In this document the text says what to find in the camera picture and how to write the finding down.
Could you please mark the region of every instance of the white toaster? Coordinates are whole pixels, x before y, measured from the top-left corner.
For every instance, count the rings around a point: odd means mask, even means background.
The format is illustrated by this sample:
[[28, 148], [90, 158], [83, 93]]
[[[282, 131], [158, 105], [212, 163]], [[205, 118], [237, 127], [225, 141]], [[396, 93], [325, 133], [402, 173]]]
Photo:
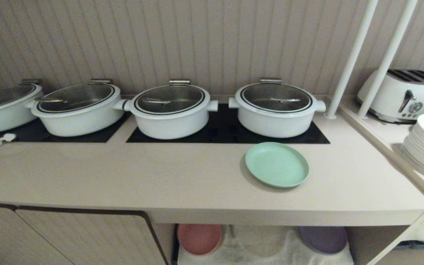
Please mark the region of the white toaster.
[[[375, 72], [365, 81], [356, 97], [364, 101]], [[424, 71], [391, 68], [371, 104], [370, 112], [390, 123], [414, 122], [424, 114]]]

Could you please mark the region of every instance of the toaster knob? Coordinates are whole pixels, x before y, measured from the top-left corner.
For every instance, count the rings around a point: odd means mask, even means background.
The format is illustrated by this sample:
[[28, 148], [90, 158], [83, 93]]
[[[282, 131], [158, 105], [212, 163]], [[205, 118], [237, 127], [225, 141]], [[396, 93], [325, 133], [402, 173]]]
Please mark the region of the toaster knob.
[[419, 110], [421, 110], [422, 107], [423, 107], [423, 103], [421, 103], [419, 101], [414, 102], [409, 106], [409, 112], [410, 113], [416, 113]]

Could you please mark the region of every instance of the pot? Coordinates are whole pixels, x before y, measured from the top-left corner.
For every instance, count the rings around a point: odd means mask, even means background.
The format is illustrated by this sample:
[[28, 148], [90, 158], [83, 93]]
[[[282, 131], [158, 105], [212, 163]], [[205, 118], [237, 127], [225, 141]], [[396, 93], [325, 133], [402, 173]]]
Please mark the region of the pot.
[[148, 89], [125, 101], [124, 110], [135, 115], [138, 129], [156, 139], [178, 139], [202, 129], [209, 111], [217, 111], [219, 102], [210, 100], [205, 89], [189, 80], [171, 80], [169, 85]]
[[25, 105], [43, 96], [39, 80], [22, 80], [12, 88], [0, 90], [0, 131], [19, 127], [37, 119]]
[[121, 101], [121, 91], [111, 83], [111, 80], [92, 79], [89, 84], [52, 92], [27, 107], [53, 135], [90, 134], [111, 126], [124, 113], [116, 106]]
[[280, 79], [261, 79], [240, 88], [229, 99], [229, 108], [238, 109], [240, 123], [256, 134], [289, 138], [310, 127], [315, 111], [325, 103], [298, 87], [281, 84]]

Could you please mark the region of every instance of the mint green plate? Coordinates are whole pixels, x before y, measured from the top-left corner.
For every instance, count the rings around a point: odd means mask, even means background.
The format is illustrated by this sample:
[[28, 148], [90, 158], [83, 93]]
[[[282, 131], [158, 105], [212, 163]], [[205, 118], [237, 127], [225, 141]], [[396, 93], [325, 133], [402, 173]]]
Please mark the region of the mint green plate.
[[308, 176], [308, 163], [301, 153], [277, 142], [262, 142], [248, 150], [245, 163], [261, 182], [290, 188], [303, 183]]

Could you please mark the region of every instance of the white pole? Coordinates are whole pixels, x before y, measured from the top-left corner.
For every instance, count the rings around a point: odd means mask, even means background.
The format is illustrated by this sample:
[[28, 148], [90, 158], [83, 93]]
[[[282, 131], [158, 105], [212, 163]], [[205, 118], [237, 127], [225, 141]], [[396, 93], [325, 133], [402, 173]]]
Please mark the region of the white pole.
[[360, 28], [358, 29], [356, 39], [354, 40], [353, 48], [350, 52], [350, 56], [348, 57], [348, 61], [346, 62], [346, 66], [343, 69], [340, 81], [336, 86], [335, 94], [333, 95], [330, 108], [325, 113], [325, 117], [327, 117], [328, 119], [336, 119], [336, 110], [338, 109], [338, 105], [340, 104], [341, 97], [343, 97], [343, 92], [345, 92], [346, 85], [348, 84], [348, 80], [350, 79], [351, 72], [354, 68], [354, 64], [358, 59], [358, 55], [361, 51], [361, 47], [364, 42], [365, 35], [367, 34], [367, 30], [371, 25], [372, 16], [374, 15], [377, 2], [378, 0], [370, 0], [365, 6], [364, 16], [362, 17]]
[[392, 40], [390, 41], [389, 47], [387, 48], [387, 51], [384, 54], [384, 58], [382, 59], [382, 62], [379, 65], [379, 69], [377, 69], [377, 73], [375, 74], [375, 78], [372, 81], [369, 92], [367, 93], [364, 102], [362, 103], [361, 108], [358, 112], [358, 117], [361, 119], [365, 119], [365, 115], [367, 114], [369, 107], [371, 107], [375, 95], [379, 91], [379, 87], [382, 84], [382, 80], [384, 79], [385, 74], [387, 73], [387, 70], [390, 67], [390, 63], [392, 62], [393, 57], [397, 52], [397, 48], [399, 47], [400, 42], [402, 41], [402, 37], [405, 33], [405, 30], [409, 25], [410, 18], [412, 17], [415, 6], [417, 5], [417, 1], [418, 0], [408, 0], [405, 5], [402, 17], [400, 17], [399, 24], [397, 25], [397, 29], [395, 30]]

